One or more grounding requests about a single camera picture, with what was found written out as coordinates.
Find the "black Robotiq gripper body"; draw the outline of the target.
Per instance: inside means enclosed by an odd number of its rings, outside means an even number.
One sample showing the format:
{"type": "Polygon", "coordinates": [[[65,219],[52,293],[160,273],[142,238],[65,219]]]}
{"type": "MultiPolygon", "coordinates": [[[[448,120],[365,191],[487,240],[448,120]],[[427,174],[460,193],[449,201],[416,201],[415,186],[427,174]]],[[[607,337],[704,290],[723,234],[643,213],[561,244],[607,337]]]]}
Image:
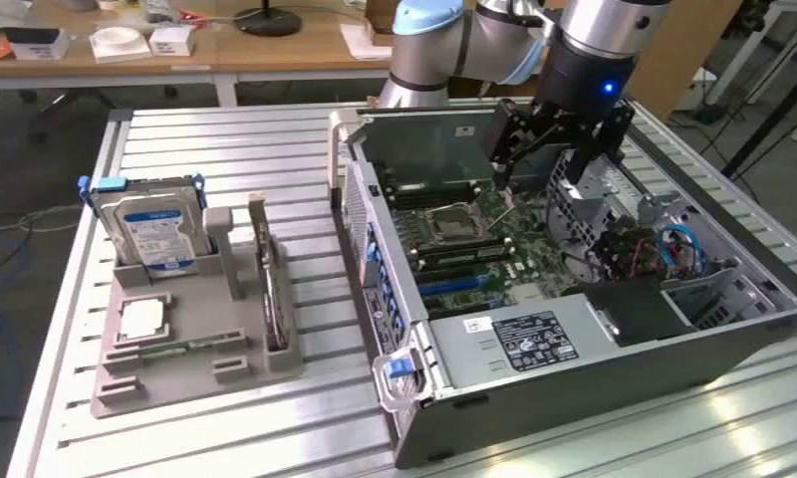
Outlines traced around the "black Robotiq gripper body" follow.
{"type": "Polygon", "coordinates": [[[552,104],[599,122],[616,104],[635,69],[635,57],[609,59],[555,40],[540,69],[535,103],[552,104]]]}

